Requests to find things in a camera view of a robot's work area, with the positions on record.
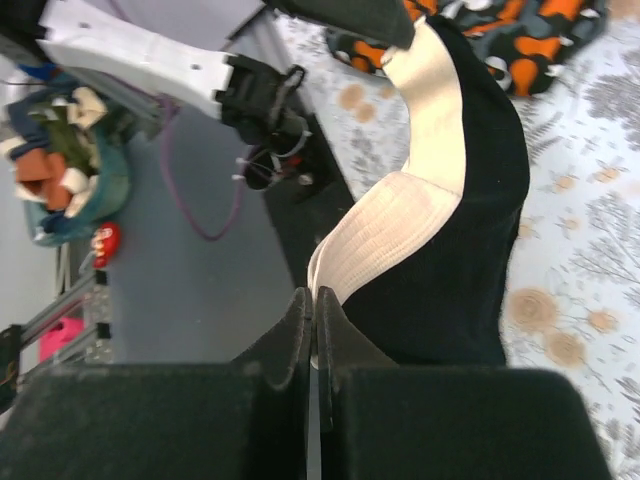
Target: patterned cloth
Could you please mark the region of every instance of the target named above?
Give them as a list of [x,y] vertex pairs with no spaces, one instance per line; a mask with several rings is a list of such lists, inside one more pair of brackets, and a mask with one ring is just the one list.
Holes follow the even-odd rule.
[[[529,96],[546,91],[562,65],[604,30],[606,0],[404,0],[409,16],[440,14],[468,37],[507,92]],[[387,48],[328,29],[332,55],[358,70],[383,75]]]
[[[532,185],[503,315],[510,362],[582,392],[611,470],[640,479],[640,2],[541,98],[516,101]],[[408,155],[407,111],[383,78],[335,62],[324,31],[281,18],[316,113],[360,198]]]

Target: teal basket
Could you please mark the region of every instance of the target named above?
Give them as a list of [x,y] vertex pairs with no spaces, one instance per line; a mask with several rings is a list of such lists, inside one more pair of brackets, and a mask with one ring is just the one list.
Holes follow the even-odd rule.
[[96,189],[82,210],[65,222],[60,232],[36,237],[40,222],[49,213],[41,203],[24,202],[29,235],[36,245],[59,247],[71,240],[89,238],[102,222],[120,210],[126,202],[131,187],[129,168],[120,138],[107,134],[111,130],[108,123],[100,121],[91,129],[101,160]]

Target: flower pattern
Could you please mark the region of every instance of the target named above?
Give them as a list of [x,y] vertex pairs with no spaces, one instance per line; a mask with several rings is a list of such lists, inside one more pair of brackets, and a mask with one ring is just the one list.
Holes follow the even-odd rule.
[[[514,100],[531,190],[502,328],[511,365],[556,370],[581,391],[619,480],[640,479],[637,5],[613,0],[614,17],[625,20],[578,53],[549,92]],[[333,60],[321,28],[284,17],[278,28],[309,70],[316,114],[360,198],[404,163],[406,106],[387,80]]]

